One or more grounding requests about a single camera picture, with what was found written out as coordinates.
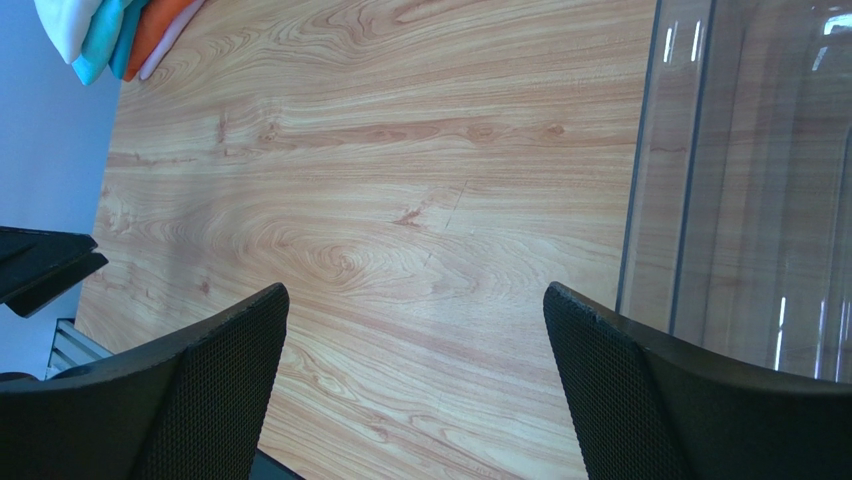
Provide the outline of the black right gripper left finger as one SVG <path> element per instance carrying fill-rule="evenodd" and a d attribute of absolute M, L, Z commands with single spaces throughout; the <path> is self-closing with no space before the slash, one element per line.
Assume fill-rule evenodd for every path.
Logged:
<path fill-rule="evenodd" d="M 275 283 L 207 319 L 1 386 L 5 479 L 247 479 L 287 334 Z"/>

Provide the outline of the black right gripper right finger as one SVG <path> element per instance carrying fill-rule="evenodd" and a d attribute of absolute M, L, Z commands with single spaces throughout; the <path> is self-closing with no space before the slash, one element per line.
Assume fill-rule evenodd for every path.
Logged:
<path fill-rule="evenodd" d="M 565 285 L 543 314 L 592 479 L 847 479 L 851 388 L 744 363 Z"/>

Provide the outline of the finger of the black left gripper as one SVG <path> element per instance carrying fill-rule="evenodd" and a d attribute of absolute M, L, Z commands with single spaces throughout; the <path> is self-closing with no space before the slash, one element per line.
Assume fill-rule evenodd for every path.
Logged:
<path fill-rule="evenodd" d="M 1 303 L 29 318 L 108 264 L 89 235 L 1 228 Z"/>

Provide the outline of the white t shirt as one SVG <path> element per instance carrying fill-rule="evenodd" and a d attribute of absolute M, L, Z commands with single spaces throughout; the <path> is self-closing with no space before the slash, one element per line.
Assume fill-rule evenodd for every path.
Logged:
<path fill-rule="evenodd" d="M 38 18 L 65 64 L 80 54 L 101 0 L 35 0 Z"/>

